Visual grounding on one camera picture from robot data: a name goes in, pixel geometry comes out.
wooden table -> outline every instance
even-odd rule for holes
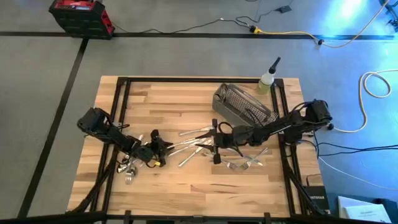
[[[101,78],[96,107],[110,112],[117,79]],[[287,104],[292,109],[303,101],[300,83],[298,78],[284,78],[284,83]],[[144,134],[143,142],[150,141],[149,133],[153,129],[158,129],[161,137],[170,142],[195,137],[194,134],[183,137],[178,134],[208,126],[212,118],[224,121],[211,108],[212,95],[219,85],[133,82],[124,120],[130,127],[123,129],[123,133],[135,137]],[[237,85],[272,109],[270,94],[257,95],[255,83]],[[102,142],[92,137],[85,139],[68,209],[75,208],[94,185],[102,146]],[[178,168],[178,164],[194,150],[189,149],[167,159],[165,167],[139,168],[139,175],[132,185],[124,184],[124,173],[115,174],[108,213],[122,215],[125,210],[131,210],[134,215],[261,217],[264,212],[269,212],[272,217],[289,217],[277,136],[271,136],[261,147],[242,147],[241,150],[253,156],[265,147],[269,148],[268,152],[259,158],[264,166],[254,164],[244,172],[234,172],[224,164],[214,165],[202,155],[196,155],[184,167]],[[229,160],[239,158],[225,150],[221,153]],[[307,175],[320,174],[313,146],[299,145],[297,155],[303,180]],[[320,176],[311,177],[311,184],[321,185]],[[299,213],[294,187],[293,192],[295,209]],[[98,210],[101,209],[103,190],[101,193]]]

extension cord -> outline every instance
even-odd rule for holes
[[[357,133],[358,131],[360,131],[360,130],[365,128],[365,126],[368,123],[368,116],[366,115],[366,112],[365,112],[365,109],[364,109],[364,106],[363,106],[362,88],[361,88],[362,82],[363,82],[363,88],[371,96],[376,97],[376,98],[385,98],[385,97],[387,97],[387,96],[389,96],[391,94],[391,85],[384,77],[382,77],[380,75],[380,73],[383,73],[383,72],[398,72],[398,69],[381,70],[381,71],[377,71],[377,72],[366,72],[359,79],[359,105],[361,107],[361,111],[362,111],[363,118],[364,118],[364,122],[363,122],[362,126],[360,128],[358,128],[357,130],[353,130],[353,131],[348,131],[348,130],[342,130],[342,129],[335,128],[337,131],[341,131],[341,132],[344,132],[344,133]],[[379,96],[379,95],[375,95],[372,92],[370,92],[370,90],[368,89],[368,86],[367,86],[367,82],[368,82],[368,78],[373,76],[373,75],[378,77],[378,78],[380,78],[381,80],[383,80],[383,82],[387,85],[387,88],[388,88],[387,94],[385,94],[383,96]]]
[[[366,24],[365,27],[363,27],[363,29],[355,36],[353,37],[351,40],[349,40],[347,43],[342,44],[342,45],[337,45],[337,46],[332,46],[332,45],[328,45],[325,43],[325,41],[323,39],[318,39],[316,38],[314,35],[309,34],[308,32],[305,31],[287,31],[287,32],[265,32],[263,30],[261,30],[260,28],[256,27],[256,26],[250,26],[250,31],[253,34],[269,34],[269,35],[285,35],[285,34],[304,34],[304,35],[308,35],[310,36],[316,44],[318,45],[325,45],[326,47],[330,47],[330,48],[340,48],[340,47],[344,47],[348,44],[350,44],[352,41],[354,41],[355,39],[357,39],[359,37],[359,35],[361,35],[363,33],[363,31],[365,31],[366,28],[368,28],[368,26],[375,20],[375,18],[381,13],[381,11],[384,9],[384,7],[388,4],[390,0],[386,0],[385,3],[381,6],[380,10],[373,16],[373,18]]]

paper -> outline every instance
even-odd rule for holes
[[[359,206],[359,205],[374,205],[373,203],[369,202],[362,202],[360,200],[355,200],[352,198],[346,198],[342,196],[338,196],[338,215],[340,218],[348,218],[345,207],[351,206]]]
[[[345,207],[344,209],[349,219],[391,223],[383,205],[360,205]]]

concrete floor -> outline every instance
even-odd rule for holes
[[[0,31],[62,31],[47,12],[52,0],[14,0],[0,3]],[[290,1],[259,0],[105,0],[113,22],[135,32],[150,28],[183,29],[223,17],[254,17]],[[294,1],[293,11],[273,12],[259,26],[272,31],[305,30],[314,34],[356,34],[379,9],[377,0]],[[382,13],[365,34],[394,34]],[[191,32],[246,33],[236,24],[219,22]],[[43,148],[55,110],[81,40],[66,37],[0,37],[0,218],[18,213]],[[330,41],[330,44],[342,44]],[[305,100],[326,100],[339,128],[362,124],[358,79],[367,71],[397,68],[394,41],[359,40],[342,49],[316,48],[311,40],[115,38],[90,40],[75,80],[55,142],[29,215],[63,213],[83,145],[76,120],[93,106],[102,75],[189,75],[259,77],[282,57],[278,77],[298,77]],[[385,76],[394,88],[397,74]],[[377,94],[383,82],[369,80]],[[364,94],[368,126],[356,134],[319,131],[320,142],[353,147],[396,144],[398,94],[375,99]],[[338,149],[321,147],[328,154]],[[398,188],[397,151],[377,151],[325,160],[349,173],[385,187]],[[340,174],[320,161],[330,202],[335,195],[388,198],[398,192],[380,189]]]

metal basket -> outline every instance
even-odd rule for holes
[[[220,85],[213,95],[213,109],[235,126],[262,126],[277,118],[277,113],[234,84]]]

